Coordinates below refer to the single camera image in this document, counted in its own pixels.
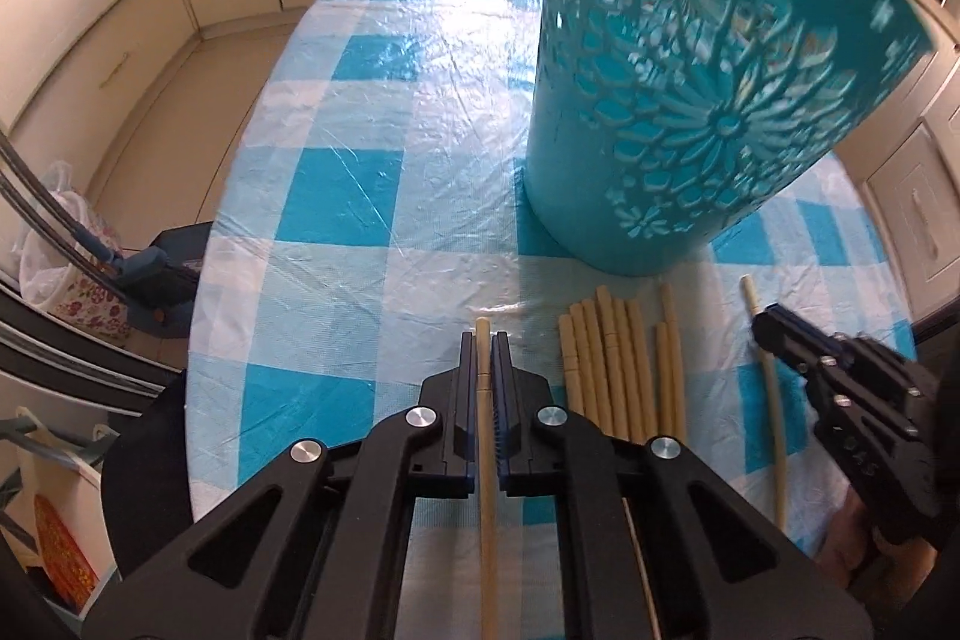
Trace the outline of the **beige chopstick pile leftmost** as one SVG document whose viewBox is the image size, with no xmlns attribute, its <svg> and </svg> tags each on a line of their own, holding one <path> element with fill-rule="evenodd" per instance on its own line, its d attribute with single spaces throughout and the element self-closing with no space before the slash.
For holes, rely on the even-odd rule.
<svg viewBox="0 0 960 640">
<path fill-rule="evenodd" d="M 573 317 L 563 314 L 558 319 L 560 349 L 562 349 L 563 377 L 565 377 L 568 408 L 576 414 L 584 413 L 583 385 L 579 374 L 579 354 L 574 338 Z"/>
</svg>

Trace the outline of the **beige chopstick pile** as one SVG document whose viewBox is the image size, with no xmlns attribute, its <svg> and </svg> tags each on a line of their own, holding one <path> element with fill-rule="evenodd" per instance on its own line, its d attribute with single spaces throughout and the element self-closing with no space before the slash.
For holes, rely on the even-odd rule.
<svg viewBox="0 0 960 640">
<path fill-rule="evenodd" d="M 578 351 L 579 374 L 581 374 L 581 386 L 583 387 L 584 411 L 594 424 L 601 424 L 583 304 L 574 302 L 569 307 L 569 315 L 573 319 L 574 341 L 576 341 L 576 351 Z"/>
<path fill-rule="evenodd" d="M 643 420 L 644 435 L 646 438 L 656 437 L 659 432 L 658 409 L 656 409 L 656 393 L 652 383 L 651 360 L 647 349 L 647 330 L 644 323 L 640 303 L 636 299 L 626 301 L 626 310 L 630 319 L 631 339 L 635 349 L 636 375 L 640 388 L 641 419 Z"/>
<path fill-rule="evenodd" d="M 576 414 L 584 413 L 583 385 L 579 374 L 579 354 L 574 338 L 573 317 L 563 314 L 558 319 L 560 349 L 562 349 L 563 377 L 565 377 L 568 408 Z"/>
<path fill-rule="evenodd" d="M 630 425 L 631 442 L 643 445 L 646 442 L 646 431 L 643 424 L 643 408 L 641 408 L 640 385 L 636 375 L 635 353 L 631 342 L 630 320 L 626 313 L 626 304 L 622 299 L 613 301 L 613 317 L 617 326 L 617 336 L 620 343 L 620 359 L 622 359 L 623 383 L 625 384 L 626 414 Z"/>
<path fill-rule="evenodd" d="M 674 287 L 659 286 L 662 319 L 656 323 L 659 372 L 659 425 L 661 432 L 686 440 L 685 369 Z"/>
<path fill-rule="evenodd" d="M 608 388 L 607 365 L 605 365 L 604 340 L 602 339 L 599 317 L 597 317 L 597 307 L 592 299 L 584 299 L 583 308 L 587 339 L 589 339 L 592 377 L 594 377 L 594 388 L 596 388 L 599 425 L 605 435 L 613 435 L 615 434 L 615 429 L 613 429 L 612 403 L 610 403 L 610 388 Z"/>
<path fill-rule="evenodd" d="M 625 381 L 623 380 L 622 356 L 620 356 L 619 335 L 613 310 L 612 294 L 607 286 L 599 286 L 596 291 L 597 304 L 601 312 L 601 328 L 604 335 L 605 362 L 607 362 L 608 386 L 610 386 L 610 406 L 612 406 L 613 432 L 620 440 L 630 440 L 630 417 L 626 409 Z"/>
</svg>

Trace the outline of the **blue white checkered tablecloth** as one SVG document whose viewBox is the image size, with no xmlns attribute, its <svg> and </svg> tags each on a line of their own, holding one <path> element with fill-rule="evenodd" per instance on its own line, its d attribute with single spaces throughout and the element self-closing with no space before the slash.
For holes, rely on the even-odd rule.
<svg viewBox="0 0 960 640">
<path fill-rule="evenodd" d="M 782 372 L 773 476 L 743 280 L 823 330 L 913 351 L 889 257 L 833 156 L 652 278 L 570 257 L 530 211 L 542 0 L 316 0 L 270 74 L 213 224 L 190 335 L 187 463 L 205 515 L 281 448 L 368 434 L 448 369 L 478 317 L 562 381 L 556 323 L 607 287 L 679 322 L 693 452 L 820 548 L 846 482 Z"/>
</svg>

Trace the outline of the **teal perforated plastic basket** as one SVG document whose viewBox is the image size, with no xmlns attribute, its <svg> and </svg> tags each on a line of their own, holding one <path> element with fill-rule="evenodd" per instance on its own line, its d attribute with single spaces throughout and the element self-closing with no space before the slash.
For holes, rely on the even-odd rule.
<svg viewBox="0 0 960 640">
<path fill-rule="evenodd" d="M 544 0 L 530 206 L 576 259 L 656 275 L 804 174 L 931 47 L 907 0 Z"/>
</svg>

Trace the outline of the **blue dustpan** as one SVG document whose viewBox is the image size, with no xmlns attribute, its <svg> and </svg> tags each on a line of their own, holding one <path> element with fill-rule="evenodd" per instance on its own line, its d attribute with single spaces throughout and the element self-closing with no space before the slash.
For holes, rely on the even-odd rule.
<svg viewBox="0 0 960 640">
<path fill-rule="evenodd" d="M 163 230 L 148 247 L 122 255 L 80 226 L 71 235 L 85 255 L 83 271 L 127 307 L 128 325 L 163 339 L 187 338 L 212 221 Z"/>
</svg>

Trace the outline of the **floral white bucket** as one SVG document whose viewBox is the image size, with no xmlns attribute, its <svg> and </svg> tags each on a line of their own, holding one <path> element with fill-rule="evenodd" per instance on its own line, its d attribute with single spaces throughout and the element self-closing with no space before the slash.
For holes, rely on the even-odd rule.
<svg viewBox="0 0 960 640">
<path fill-rule="evenodd" d="M 53 161 L 41 182 L 98 241 L 119 250 L 121 237 L 116 229 L 75 190 L 71 175 L 69 163 Z M 29 305 L 114 346 L 122 346 L 128 340 L 132 328 L 127 321 L 127 305 L 73 266 L 26 223 L 21 224 L 13 255 L 18 260 L 21 296 Z"/>
</svg>

